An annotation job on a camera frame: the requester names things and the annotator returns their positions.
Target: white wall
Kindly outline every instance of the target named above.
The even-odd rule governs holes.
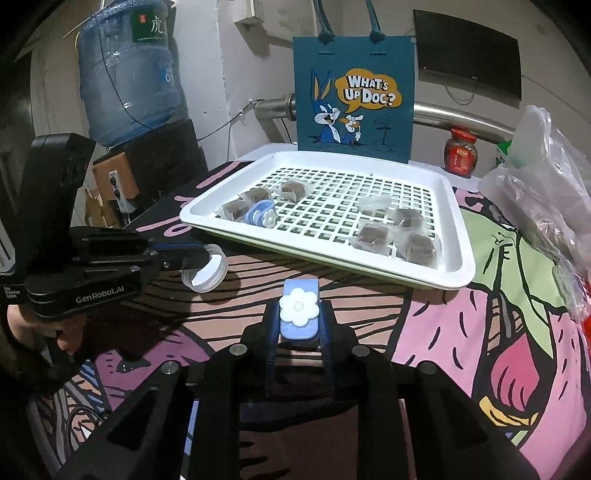
[[[222,67],[217,0],[177,0],[173,38],[178,49],[177,84],[186,101],[186,114],[202,138],[229,119]],[[200,142],[207,165],[226,161],[228,129]]]
[[[558,28],[528,0],[374,0],[384,33],[404,35],[414,28],[413,8],[464,18],[517,38],[522,73],[552,90],[591,119],[591,78]],[[346,35],[367,35],[369,20],[362,0],[343,0],[343,30]],[[458,98],[469,92],[452,89]],[[416,100],[483,115],[511,127],[521,116],[518,109],[476,95],[465,107],[455,104],[444,88],[418,82]],[[547,108],[569,140],[591,158],[591,124],[535,83],[522,80],[521,108],[535,104]],[[444,131],[415,125],[412,160],[443,162],[443,147],[449,137]],[[493,148],[478,142],[477,175],[493,167]]]
[[[268,36],[260,27],[235,25],[233,4],[238,1],[242,0],[220,0],[219,4],[223,78],[231,116],[250,99],[278,98],[294,91],[291,43]],[[272,121],[260,123],[250,109],[232,126],[230,159],[269,141],[282,141],[284,131],[279,125]],[[289,128],[294,135],[294,125]]]
[[[63,38],[99,6],[99,0],[66,0],[33,33],[21,54],[31,52],[31,112],[35,134],[77,133],[88,136],[88,121],[80,98],[76,33]],[[98,145],[92,159],[104,155]],[[96,187],[92,173],[89,188]],[[86,200],[80,189],[72,217],[84,224]]]

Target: metal pipe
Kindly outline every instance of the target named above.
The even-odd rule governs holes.
[[[272,118],[288,118],[296,120],[295,94],[273,100],[261,100],[255,105],[255,115],[259,120]],[[446,108],[430,103],[415,102],[414,123],[428,127],[450,130],[461,127],[469,130],[481,140],[493,144],[510,140],[515,130],[488,118],[471,113]]]
[[[416,102],[414,104],[413,122],[442,130],[462,127],[481,140],[493,144],[510,140],[515,134],[515,130],[511,127],[483,116],[472,115],[455,108],[431,105],[430,103]]]
[[[259,120],[273,118],[287,118],[296,121],[296,94],[292,93],[283,98],[261,100],[255,104],[255,115]]]

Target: black tv screen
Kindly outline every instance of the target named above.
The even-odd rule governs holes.
[[[461,18],[413,12],[420,73],[435,74],[444,84],[446,78],[464,81],[521,100],[516,38]]]

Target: blue shopping bag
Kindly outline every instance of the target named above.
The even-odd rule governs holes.
[[[382,33],[365,0],[369,37],[336,37],[321,0],[321,32],[294,38],[299,150],[410,159],[413,139],[414,44]]]

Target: green label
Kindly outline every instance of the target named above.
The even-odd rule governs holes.
[[[134,42],[168,43],[166,17],[161,17],[152,9],[134,10],[132,12],[131,31]]]

